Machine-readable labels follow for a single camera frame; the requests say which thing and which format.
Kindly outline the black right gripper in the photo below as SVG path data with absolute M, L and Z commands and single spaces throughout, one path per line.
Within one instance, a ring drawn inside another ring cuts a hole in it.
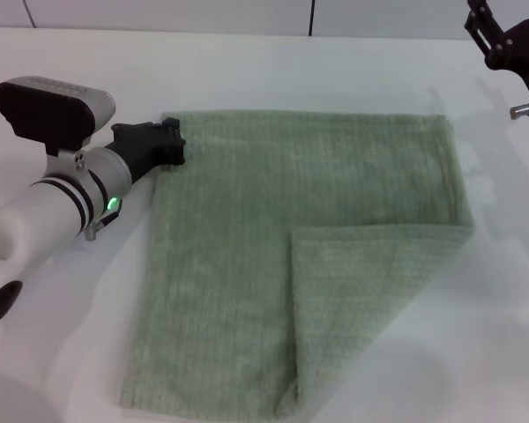
M 529 19 L 504 31 L 485 0 L 468 0 L 467 4 L 465 30 L 485 56 L 485 64 L 492 71 L 515 73 L 529 92 Z M 510 108 L 511 120 L 524 116 L 529 117 L 529 102 Z

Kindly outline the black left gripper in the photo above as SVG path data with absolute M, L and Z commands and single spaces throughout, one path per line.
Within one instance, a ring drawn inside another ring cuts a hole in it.
M 159 123 L 116 123 L 111 130 L 113 142 L 106 147 L 126 163 L 134 182 L 155 167 L 181 166 L 186 161 L 186 141 L 181 136 L 178 119 L 168 117 Z

